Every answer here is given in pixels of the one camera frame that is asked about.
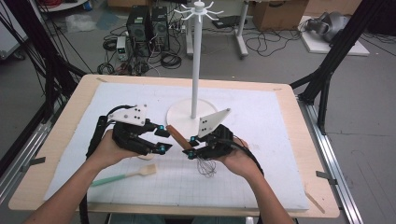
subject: round white base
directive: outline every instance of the round white base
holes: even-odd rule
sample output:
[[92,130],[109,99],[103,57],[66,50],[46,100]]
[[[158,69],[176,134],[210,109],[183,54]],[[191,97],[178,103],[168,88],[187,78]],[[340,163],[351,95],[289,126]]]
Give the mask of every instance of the round white base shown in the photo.
[[198,100],[196,118],[191,118],[191,99],[172,105],[166,114],[166,123],[172,125],[185,139],[198,134],[199,118],[211,115],[218,110],[205,100]]

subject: human hand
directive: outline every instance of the human hand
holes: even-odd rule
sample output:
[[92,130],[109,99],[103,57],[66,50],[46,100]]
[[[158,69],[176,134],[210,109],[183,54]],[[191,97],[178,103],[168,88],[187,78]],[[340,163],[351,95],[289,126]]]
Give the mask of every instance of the human hand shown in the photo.
[[87,162],[94,168],[103,170],[108,166],[118,163],[122,159],[139,156],[136,152],[128,151],[117,146],[112,135],[113,130],[107,130],[99,146],[87,159]]
[[[248,147],[248,144],[242,139],[234,138],[233,140],[242,147]],[[260,174],[253,159],[240,149],[234,149],[230,154],[217,158],[217,161],[221,161],[231,172],[244,178]]]

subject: wooden handle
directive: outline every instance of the wooden handle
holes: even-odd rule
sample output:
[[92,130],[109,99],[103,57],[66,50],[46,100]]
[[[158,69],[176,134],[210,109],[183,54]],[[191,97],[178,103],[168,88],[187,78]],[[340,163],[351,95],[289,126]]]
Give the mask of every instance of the wooden handle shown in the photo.
[[173,138],[175,138],[175,140],[181,147],[183,147],[184,149],[192,148],[190,143],[172,125],[166,126],[166,130],[172,135]]

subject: floor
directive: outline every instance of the floor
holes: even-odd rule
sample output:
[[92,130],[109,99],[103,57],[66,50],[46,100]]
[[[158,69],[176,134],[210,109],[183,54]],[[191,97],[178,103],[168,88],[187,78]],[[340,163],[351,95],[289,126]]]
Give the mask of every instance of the floor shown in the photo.
[[[103,37],[110,30],[122,26],[126,22],[126,14],[110,10],[105,5],[96,5],[90,12],[75,8],[51,16],[62,23],[65,16],[74,13],[90,15],[93,21],[98,22],[98,28],[92,31],[66,34],[95,73],[96,67],[105,57]],[[204,27],[214,29],[208,21]],[[247,28],[254,28],[251,20],[248,21]],[[192,60],[185,53],[183,39],[179,40],[182,44],[179,53],[182,65],[175,70],[158,67],[157,71],[149,70],[146,76],[191,78]],[[326,130],[362,220],[365,223],[394,223],[396,45],[384,44],[376,39],[369,41],[393,55],[360,40],[371,54],[369,57],[347,56],[335,71],[330,87]],[[268,43],[268,48],[280,48],[283,44],[284,42],[271,42]],[[175,46],[176,41],[173,40],[171,45]],[[249,45],[256,49],[259,42],[257,39],[251,40]],[[65,50],[72,64],[88,71],[70,47],[65,47]],[[233,36],[229,33],[204,31],[200,78],[289,84],[314,72],[325,57],[323,54],[308,53],[301,39],[289,41],[284,49],[269,57],[262,57],[251,49],[248,52],[249,55],[240,60]],[[303,90],[304,87],[298,88],[295,93]],[[29,60],[16,61],[8,58],[0,62],[0,95],[0,117],[3,122],[0,128],[0,157],[3,157],[44,101]],[[1,222],[21,223],[29,213],[10,211],[7,201],[11,195],[12,192],[0,205]],[[92,223],[104,222],[105,218],[105,214],[92,216]],[[78,223],[78,219],[75,218],[73,223]],[[347,222],[341,215],[336,219],[299,218],[299,223]]]

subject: spatula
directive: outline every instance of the spatula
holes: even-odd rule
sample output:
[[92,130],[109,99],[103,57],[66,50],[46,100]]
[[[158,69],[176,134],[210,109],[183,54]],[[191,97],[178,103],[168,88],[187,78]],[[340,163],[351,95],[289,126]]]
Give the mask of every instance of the spatula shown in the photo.
[[150,164],[150,165],[141,167],[139,169],[139,171],[137,171],[137,172],[132,172],[132,173],[125,174],[125,175],[115,175],[115,176],[111,176],[108,178],[95,180],[91,183],[91,187],[103,185],[103,184],[110,183],[110,182],[117,181],[117,180],[121,180],[121,179],[130,177],[130,176],[133,176],[133,175],[152,175],[152,174],[155,174],[156,172],[157,172],[157,166],[155,164]]

